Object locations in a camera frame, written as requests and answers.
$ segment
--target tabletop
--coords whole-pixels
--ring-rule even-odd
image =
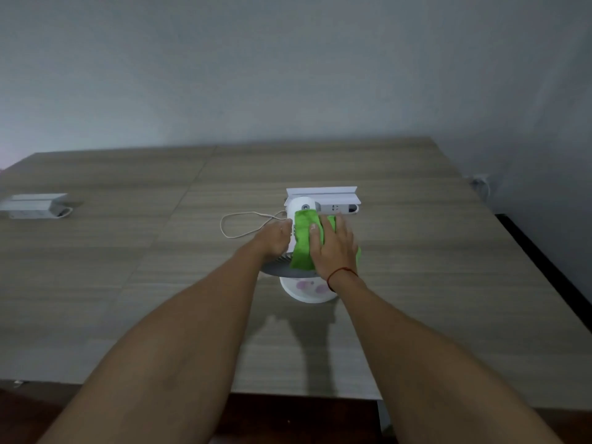
[[[40,153],[0,196],[69,193],[62,220],[0,218],[0,378],[81,383],[126,330],[230,257],[221,216],[287,187],[358,186],[360,275],[535,407],[592,409],[592,335],[429,138]],[[227,234],[261,224],[238,216]],[[260,274],[233,391],[380,398],[343,304]]]

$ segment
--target person's right arm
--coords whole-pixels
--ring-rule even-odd
[[[357,245],[338,216],[310,230],[310,253],[324,279],[356,271]],[[560,443],[496,373],[453,341],[410,318],[337,271],[330,286],[342,299],[402,443]]]

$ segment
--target hand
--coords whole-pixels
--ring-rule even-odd
[[[356,253],[358,244],[353,238],[353,232],[345,224],[341,214],[338,214],[335,220],[335,232],[327,216],[321,215],[321,224],[323,225],[325,244],[321,245],[319,226],[310,225],[310,256],[313,259],[314,267],[317,273],[324,280],[339,268],[344,266],[354,270],[356,273]]]
[[[272,261],[288,250],[292,235],[292,220],[267,223],[248,243],[264,261]]]

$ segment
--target cleaning cloth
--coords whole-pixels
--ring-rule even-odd
[[[335,230],[335,216],[328,216],[327,219],[331,223],[333,230]],[[316,210],[299,210],[294,215],[294,236],[296,238],[296,245],[292,253],[292,262],[290,268],[302,269],[305,271],[314,271],[315,264],[310,257],[310,245],[308,243],[308,231],[310,225],[315,223],[319,227],[321,243],[324,243],[324,232],[319,214]],[[360,257],[361,250],[358,248],[356,255],[356,262]]]

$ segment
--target bracelet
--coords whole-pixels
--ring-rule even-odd
[[[337,268],[335,271],[333,271],[329,277],[327,277],[327,286],[329,287],[329,290],[333,291],[335,293],[335,290],[333,288],[331,288],[331,285],[329,285],[329,279],[333,276],[333,274],[335,274],[337,271],[341,271],[342,269],[344,269],[345,271],[350,271],[350,273],[353,273],[356,275],[356,277],[358,276],[358,273],[356,273],[353,269],[348,268],[347,266],[342,266],[341,268]]]

